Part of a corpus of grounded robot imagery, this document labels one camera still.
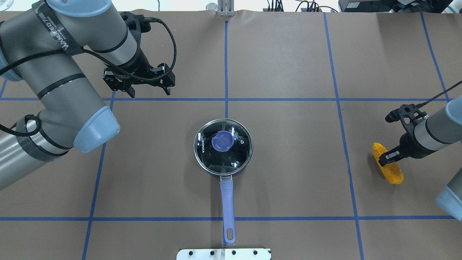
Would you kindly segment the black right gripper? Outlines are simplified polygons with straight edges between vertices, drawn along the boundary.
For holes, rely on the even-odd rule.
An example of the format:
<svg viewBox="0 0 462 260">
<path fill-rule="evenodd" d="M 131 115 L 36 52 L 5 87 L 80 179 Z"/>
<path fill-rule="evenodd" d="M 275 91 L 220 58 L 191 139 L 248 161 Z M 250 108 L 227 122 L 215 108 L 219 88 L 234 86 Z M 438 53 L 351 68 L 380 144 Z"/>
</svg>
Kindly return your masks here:
<svg viewBox="0 0 462 260">
<path fill-rule="evenodd" d="M 404 158 L 421 159 L 428 155 L 428 149 L 422 147 L 417 140 L 409 133 L 401 136 L 399 148 L 383 153 L 383 158 L 378 159 L 378 165 L 385 167 L 391 161 L 399 161 Z"/>
</svg>

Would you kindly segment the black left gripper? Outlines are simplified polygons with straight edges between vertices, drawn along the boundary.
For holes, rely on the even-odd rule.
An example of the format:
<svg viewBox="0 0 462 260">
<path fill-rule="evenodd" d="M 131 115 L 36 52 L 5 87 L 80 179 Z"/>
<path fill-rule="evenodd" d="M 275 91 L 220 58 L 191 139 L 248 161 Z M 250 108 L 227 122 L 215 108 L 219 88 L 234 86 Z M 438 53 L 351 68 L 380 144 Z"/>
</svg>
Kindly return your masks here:
<svg viewBox="0 0 462 260">
<path fill-rule="evenodd" d="M 161 63 L 157 66 L 151 66 L 144 54 L 140 54 L 126 64 L 119 65 L 119 67 L 132 75 L 147 79 L 160 77 L 170 69 L 166 63 Z M 160 87 L 164 90 L 166 95 L 170 96 L 171 88 L 175 86 L 175 74 L 173 74 L 173 72 L 169 72 L 161 79 L 146 82 L 134 79 L 125 74 L 122 74 L 116 69 L 107 67 L 104 70 L 103 81 L 109 86 L 111 90 L 123 91 L 127 93 L 131 98 L 135 98 L 135 90 L 132 85 L 137 84 L 148 84 L 154 87 Z"/>
</svg>

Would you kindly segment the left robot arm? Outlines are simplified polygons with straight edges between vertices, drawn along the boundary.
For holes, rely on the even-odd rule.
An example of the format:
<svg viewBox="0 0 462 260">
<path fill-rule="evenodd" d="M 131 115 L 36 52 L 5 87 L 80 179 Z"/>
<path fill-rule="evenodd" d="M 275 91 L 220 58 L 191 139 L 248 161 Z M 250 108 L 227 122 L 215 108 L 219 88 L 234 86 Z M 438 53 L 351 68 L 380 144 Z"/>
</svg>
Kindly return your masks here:
<svg viewBox="0 0 462 260">
<path fill-rule="evenodd" d="M 1 189 L 76 148 L 89 153 L 120 132 L 120 125 L 74 56 L 90 54 L 106 66 L 103 80 L 135 96 L 133 85 L 170 95 L 172 64 L 151 66 L 141 35 L 158 18 L 119 13 L 110 0 L 40 0 L 1 22 L 1 76 L 25 81 L 43 104 L 37 114 L 1 125 Z"/>
</svg>

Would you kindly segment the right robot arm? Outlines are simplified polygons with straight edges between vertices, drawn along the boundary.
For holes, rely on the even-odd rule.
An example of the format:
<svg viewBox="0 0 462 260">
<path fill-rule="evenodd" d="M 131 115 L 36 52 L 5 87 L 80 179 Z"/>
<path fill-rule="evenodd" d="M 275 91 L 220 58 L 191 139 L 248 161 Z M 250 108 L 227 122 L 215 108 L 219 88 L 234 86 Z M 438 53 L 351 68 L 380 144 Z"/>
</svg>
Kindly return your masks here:
<svg viewBox="0 0 462 260">
<path fill-rule="evenodd" d="M 423 104 L 402 105 L 386 115 L 388 123 L 400 121 L 405 134 L 392 150 L 373 143 L 372 150 L 383 176 L 391 184 L 401 184 L 403 173 L 397 162 L 404 158 L 422 159 L 462 138 L 461 98 L 450 101 L 431 116 L 421 111 Z"/>
</svg>

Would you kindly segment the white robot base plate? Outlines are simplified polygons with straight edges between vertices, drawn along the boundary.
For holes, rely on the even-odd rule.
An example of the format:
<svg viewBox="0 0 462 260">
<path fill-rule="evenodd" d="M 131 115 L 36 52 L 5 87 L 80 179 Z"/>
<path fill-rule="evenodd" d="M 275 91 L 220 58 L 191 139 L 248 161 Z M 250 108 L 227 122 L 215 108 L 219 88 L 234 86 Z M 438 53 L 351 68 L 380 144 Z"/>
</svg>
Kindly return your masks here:
<svg viewBox="0 0 462 260">
<path fill-rule="evenodd" d="M 177 260 L 272 260 L 271 249 L 218 248 L 179 250 Z"/>
</svg>

